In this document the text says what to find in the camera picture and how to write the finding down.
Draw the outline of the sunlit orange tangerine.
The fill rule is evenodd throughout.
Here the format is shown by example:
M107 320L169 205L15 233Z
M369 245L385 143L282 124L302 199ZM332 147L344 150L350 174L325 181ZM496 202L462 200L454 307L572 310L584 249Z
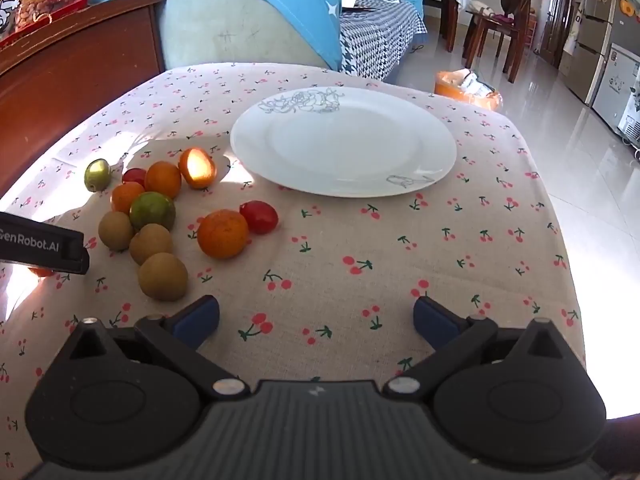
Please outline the sunlit orange tangerine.
M188 148L178 161L178 169L186 184L194 190L208 188L217 177L217 167L206 151Z

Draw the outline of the large orange tangerine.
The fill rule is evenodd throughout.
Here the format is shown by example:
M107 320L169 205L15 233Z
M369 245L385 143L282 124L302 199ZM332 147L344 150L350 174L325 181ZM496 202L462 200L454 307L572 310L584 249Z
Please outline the large orange tangerine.
M198 246L205 255L217 260L239 255L249 238L246 220L242 214L230 209L212 212L198 227Z

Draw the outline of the orange tangerine back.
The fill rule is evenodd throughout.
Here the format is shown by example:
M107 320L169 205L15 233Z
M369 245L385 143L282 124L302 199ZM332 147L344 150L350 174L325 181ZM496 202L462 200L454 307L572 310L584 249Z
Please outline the orange tangerine back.
M148 192L157 192L174 200L181 191L182 174L170 162L154 162L146 170L144 187Z

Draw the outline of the cherry print tablecloth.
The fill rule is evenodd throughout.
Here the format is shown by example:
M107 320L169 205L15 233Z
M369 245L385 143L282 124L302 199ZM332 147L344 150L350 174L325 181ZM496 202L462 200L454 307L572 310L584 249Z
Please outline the cherry print tablecloth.
M229 146L250 106L285 90L363 88L428 110L454 136L458 158L423 191L370 200L299 193L247 172ZM84 234L85 275L37 278L1 269L1 474L18 479L39 456L24 425L40 376L83 318L128 327L180 302L140 290L130 255L108 250L98 225L109 192L84 185L89 162L115 174L176 162L197 146L221 174L183 188L172 241L189 275L188 299L213 295L221 323L202 352L246 382L376 379L430 353L412 306L432 296L460 316L523 327L551 318L577 354L582 322L559 222L524 136L500 114L382 82L299 65L205 64L163 73L114 99L37 160L2 197L11 214ZM250 232L234 258L210 258L198 227L219 209L261 200L277 211L270 233Z

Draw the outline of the orange trash bin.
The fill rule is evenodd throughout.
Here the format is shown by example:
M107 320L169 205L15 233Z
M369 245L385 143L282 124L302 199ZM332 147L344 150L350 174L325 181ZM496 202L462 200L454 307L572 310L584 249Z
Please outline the orange trash bin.
M503 103L501 94L486 82L481 81L477 73L468 68L438 72L435 75L434 92L439 96L446 96L446 98L494 112L502 107Z

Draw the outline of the small orange tangerine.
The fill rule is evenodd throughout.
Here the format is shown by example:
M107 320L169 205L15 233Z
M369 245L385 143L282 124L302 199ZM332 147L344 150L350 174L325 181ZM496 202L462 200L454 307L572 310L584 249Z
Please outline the small orange tangerine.
M144 187L138 182L129 181L117 185L111 194L111 210L129 214L134 200L144 192Z

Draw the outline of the houndstooth sofa cover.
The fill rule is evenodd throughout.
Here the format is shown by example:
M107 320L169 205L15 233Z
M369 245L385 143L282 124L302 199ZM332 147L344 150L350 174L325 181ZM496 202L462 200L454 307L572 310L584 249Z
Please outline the houndstooth sofa cover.
M356 0L341 16L338 70L385 80L409 50L424 43L426 34L423 18L407 1Z

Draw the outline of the refrigerator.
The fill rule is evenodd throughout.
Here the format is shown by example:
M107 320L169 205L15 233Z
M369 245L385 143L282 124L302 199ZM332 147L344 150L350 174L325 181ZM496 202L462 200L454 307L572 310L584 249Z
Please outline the refrigerator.
M615 0L577 0L562 62L567 88L590 106L605 66L613 28Z

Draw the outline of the wooden chair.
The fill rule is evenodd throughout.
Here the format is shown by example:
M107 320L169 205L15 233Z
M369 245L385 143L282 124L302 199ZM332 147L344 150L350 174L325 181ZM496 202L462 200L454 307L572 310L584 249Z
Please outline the wooden chair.
M500 0L500 4L502 13L492 12L489 8L468 10L471 21L464 40L462 58L464 67L471 68L474 60L482 55L488 32L498 32L500 39L497 55L500 55L503 39L509 38L509 50L502 72L508 75L508 81L513 84L524 55L530 0Z

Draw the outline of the small red tomato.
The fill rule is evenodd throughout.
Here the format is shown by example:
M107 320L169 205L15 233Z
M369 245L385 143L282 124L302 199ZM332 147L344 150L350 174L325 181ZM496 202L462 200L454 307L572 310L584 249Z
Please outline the small red tomato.
M146 170L142 168L130 168L122 174L122 183L137 183L145 185Z

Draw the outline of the green lime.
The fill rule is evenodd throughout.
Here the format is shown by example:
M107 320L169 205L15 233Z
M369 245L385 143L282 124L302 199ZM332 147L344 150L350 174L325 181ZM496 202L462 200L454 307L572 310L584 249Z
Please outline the green lime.
M172 199L162 193L144 192L132 202L129 219L136 231L152 223L171 231L176 220L176 207Z

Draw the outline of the small green mango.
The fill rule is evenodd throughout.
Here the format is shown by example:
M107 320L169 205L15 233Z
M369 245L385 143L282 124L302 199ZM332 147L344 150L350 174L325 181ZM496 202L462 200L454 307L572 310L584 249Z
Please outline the small green mango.
M105 159L93 160L85 170L85 187L91 193L102 192L110 186L111 177L111 167Z

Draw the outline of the white chest freezer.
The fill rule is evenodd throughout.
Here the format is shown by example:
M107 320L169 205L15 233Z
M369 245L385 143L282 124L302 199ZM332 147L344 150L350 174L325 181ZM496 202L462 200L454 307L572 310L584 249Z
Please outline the white chest freezer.
M592 108L614 133L639 151L639 57L611 44Z

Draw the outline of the dark wooden cabinet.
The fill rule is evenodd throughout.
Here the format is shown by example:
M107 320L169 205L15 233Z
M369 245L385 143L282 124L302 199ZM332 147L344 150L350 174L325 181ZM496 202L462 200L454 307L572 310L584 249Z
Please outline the dark wooden cabinet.
M1 51L1 191L101 107L163 73L157 10L111 0L44 26Z

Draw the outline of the white floral plate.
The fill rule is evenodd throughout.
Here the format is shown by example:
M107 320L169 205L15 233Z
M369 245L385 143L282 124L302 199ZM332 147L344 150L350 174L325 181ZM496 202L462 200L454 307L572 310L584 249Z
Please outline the white floral plate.
M283 92L248 108L230 144L244 168L292 190L341 198L421 191L454 168L457 143L433 114L359 88Z

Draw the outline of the brown kiwi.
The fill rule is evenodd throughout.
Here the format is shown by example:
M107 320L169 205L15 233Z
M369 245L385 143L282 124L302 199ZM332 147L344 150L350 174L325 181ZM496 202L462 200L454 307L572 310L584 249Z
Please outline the brown kiwi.
M176 301L186 296L188 271L175 255L159 252L147 258L138 270L142 292L157 301Z
M122 252L129 247L134 237L134 228L129 217L120 211L109 211L102 217L98 234L101 242L114 252Z
M157 223L144 226L129 244L130 256L138 266L142 266L150 257L161 252L172 254L174 244L168 229Z

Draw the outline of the brown kiwi front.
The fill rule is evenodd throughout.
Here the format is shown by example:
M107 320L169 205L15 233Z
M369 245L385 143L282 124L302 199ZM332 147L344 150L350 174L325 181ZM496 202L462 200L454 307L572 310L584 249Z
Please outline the brown kiwi front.
M188 271L175 255L159 252L147 258L138 270L142 292L157 301L176 301L186 296Z

